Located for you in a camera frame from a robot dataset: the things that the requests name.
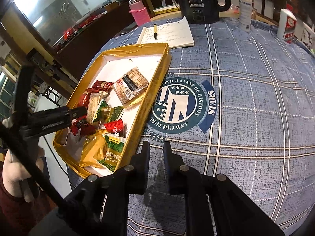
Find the black pitcher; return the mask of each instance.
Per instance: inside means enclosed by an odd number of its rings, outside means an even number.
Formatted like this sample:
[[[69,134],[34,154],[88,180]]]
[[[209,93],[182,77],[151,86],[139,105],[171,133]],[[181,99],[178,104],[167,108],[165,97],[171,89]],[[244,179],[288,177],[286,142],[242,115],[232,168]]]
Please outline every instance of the black pitcher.
[[[227,11],[231,6],[231,0],[225,0],[225,5],[218,5],[218,0],[178,0],[173,3],[181,9],[182,16],[188,23],[210,24],[219,20],[219,11]]]

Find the open notebook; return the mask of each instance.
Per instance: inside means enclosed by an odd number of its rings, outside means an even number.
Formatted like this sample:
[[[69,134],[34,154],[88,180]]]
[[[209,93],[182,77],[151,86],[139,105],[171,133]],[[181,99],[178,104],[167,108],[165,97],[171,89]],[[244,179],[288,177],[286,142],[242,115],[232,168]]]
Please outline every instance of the open notebook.
[[[137,44],[167,42],[170,48],[195,46],[187,19],[157,26],[157,39],[154,39],[154,27],[144,27]]]

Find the pen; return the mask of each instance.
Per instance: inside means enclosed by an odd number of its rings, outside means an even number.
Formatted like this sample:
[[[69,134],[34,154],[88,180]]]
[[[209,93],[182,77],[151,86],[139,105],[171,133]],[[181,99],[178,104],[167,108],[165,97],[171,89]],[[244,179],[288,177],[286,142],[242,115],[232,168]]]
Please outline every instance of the pen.
[[[154,25],[154,39],[155,39],[155,40],[157,39],[157,36],[158,36],[158,33],[157,33],[157,25]]]

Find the red snack package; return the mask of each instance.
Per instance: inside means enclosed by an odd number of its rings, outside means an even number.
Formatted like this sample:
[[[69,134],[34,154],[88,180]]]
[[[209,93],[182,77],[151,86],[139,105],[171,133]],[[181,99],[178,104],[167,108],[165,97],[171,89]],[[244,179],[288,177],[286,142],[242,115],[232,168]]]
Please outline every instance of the red snack package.
[[[109,123],[104,124],[108,133],[116,134],[123,130],[123,122],[122,120],[116,120]]]
[[[97,89],[99,91],[105,91],[105,92],[109,92],[109,89],[111,88],[111,86],[114,84],[114,82],[107,82],[107,81],[96,81],[93,85],[92,85],[92,89]]]
[[[72,121],[72,126],[70,130],[74,136],[76,136],[81,129],[80,137],[92,134],[95,131],[95,127],[93,125],[88,124],[86,121],[86,115],[79,117]]]
[[[85,92],[80,96],[79,102],[77,106],[85,106],[86,109],[88,109],[90,96],[92,93],[98,93],[99,91],[97,89],[86,89]]]

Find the tablecloth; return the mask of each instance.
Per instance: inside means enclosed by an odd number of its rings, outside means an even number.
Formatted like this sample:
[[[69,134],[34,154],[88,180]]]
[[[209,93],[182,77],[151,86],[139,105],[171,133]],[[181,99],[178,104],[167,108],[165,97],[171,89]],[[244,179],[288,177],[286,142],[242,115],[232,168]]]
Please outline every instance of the tablecloth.
[[[315,58],[298,40],[281,42],[275,26],[252,21],[246,33],[237,25],[191,24],[195,46],[171,50],[141,138],[151,144],[148,188],[130,196],[128,235],[185,233],[184,197],[167,193],[164,141],[200,173],[227,175],[286,235],[313,207]],[[100,52],[136,43],[141,30]]]

